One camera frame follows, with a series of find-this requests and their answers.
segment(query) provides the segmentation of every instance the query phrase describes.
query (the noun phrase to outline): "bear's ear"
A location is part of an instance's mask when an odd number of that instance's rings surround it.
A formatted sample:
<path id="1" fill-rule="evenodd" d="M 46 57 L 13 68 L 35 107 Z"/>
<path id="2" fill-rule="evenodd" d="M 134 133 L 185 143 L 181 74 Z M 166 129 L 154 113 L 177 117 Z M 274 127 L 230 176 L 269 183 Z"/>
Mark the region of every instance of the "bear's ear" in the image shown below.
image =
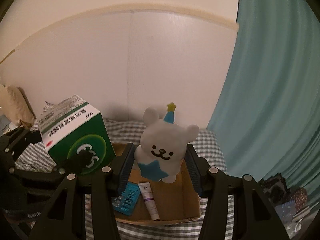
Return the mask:
<path id="1" fill-rule="evenodd" d="M 146 127 L 159 120 L 159 114 L 156 109 L 148 107 L 143 114 L 143 121 Z"/>
<path id="2" fill-rule="evenodd" d="M 195 124 L 189 125 L 185 129 L 185 136 L 186 136 L 187 143 L 190 143 L 196 140 L 199 130 L 200 130 L 199 127 Z"/>

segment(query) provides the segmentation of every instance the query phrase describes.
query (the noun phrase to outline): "silver screw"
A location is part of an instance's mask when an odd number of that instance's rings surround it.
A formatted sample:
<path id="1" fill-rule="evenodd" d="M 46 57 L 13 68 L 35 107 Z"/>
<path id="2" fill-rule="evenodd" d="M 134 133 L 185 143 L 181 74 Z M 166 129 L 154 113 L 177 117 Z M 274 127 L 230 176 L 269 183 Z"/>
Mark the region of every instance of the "silver screw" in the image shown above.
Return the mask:
<path id="1" fill-rule="evenodd" d="M 104 166 L 101 170 L 102 170 L 102 172 L 107 173 L 107 172 L 111 171 L 111 168 L 109 166 Z"/>
<path id="2" fill-rule="evenodd" d="M 65 169 L 64 169 L 64 168 L 60 168 L 60 169 L 58 170 L 58 172 L 59 172 L 61 175 L 63 175 L 63 174 L 65 174 L 65 173 L 66 173 L 66 171 L 65 171 Z"/>
<path id="3" fill-rule="evenodd" d="M 216 173 L 218 173 L 218 169 L 216 168 L 216 167 L 211 167 L 211 168 L 209 168 L 209 172 L 210 173 L 213 173 L 213 174 L 216 174 Z"/>
<path id="4" fill-rule="evenodd" d="M 68 180 L 73 180 L 75 177 L 76 177 L 75 174 L 70 173 L 70 174 L 67 176 L 67 179 L 68 179 Z"/>
<path id="5" fill-rule="evenodd" d="M 246 174 L 246 175 L 244 175 L 244 179 L 245 179 L 246 181 L 251 181 L 251 180 L 252 180 L 252 176 L 249 175 L 249 174 Z"/>

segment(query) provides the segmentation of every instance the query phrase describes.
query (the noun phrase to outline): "red logo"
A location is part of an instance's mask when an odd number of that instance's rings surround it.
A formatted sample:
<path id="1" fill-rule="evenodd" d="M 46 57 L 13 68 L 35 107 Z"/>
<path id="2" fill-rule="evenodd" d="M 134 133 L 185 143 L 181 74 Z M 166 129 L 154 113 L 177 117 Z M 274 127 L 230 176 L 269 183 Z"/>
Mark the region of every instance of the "red logo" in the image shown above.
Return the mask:
<path id="1" fill-rule="evenodd" d="M 50 146 L 52 144 L 52 141 L 48 142 L 46 147 Z"/>

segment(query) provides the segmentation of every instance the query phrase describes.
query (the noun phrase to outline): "beige cushion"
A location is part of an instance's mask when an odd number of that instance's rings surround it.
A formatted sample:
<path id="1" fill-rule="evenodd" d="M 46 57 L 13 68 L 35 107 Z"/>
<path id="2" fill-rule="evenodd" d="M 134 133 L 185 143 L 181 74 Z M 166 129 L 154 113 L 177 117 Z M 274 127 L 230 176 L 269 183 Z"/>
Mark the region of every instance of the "beige cushion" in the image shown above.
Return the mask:
<path id="1" fill-rule="evenodd" d="M 18 88 L 0 86 L 0 106 L 2 113 L 15 125 L 33 126 L 33 114 Z"/>

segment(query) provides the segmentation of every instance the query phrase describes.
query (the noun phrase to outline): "blue star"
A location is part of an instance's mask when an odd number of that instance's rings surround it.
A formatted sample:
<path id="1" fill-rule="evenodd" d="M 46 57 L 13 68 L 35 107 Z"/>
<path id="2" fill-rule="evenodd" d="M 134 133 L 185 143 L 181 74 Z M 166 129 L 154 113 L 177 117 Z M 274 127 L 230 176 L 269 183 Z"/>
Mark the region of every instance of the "blue star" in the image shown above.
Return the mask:
<path id="1" fill-rule="evenodd" d="M 153 181 L 159 181 L 169 175 L 160 169 L 159 161 L 153 161 L 149 164 L 138 163 L 141 170 L 141 176 Z"/>

